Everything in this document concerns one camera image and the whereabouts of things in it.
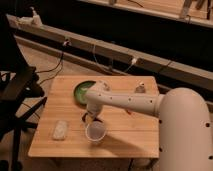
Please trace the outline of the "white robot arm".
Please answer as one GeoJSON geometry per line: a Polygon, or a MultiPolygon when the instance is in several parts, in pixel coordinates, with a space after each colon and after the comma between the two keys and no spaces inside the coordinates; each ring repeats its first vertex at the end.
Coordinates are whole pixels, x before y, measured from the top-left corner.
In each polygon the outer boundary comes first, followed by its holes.
{"type": "Polygon", "coordinates": [[[189,88],[165,94],[112,92],[96,82],[85,93],[87,112],[96,118],[105,105],[159,119],[159,171],[213,171],[210,113],[203,97],[189,88]]]}

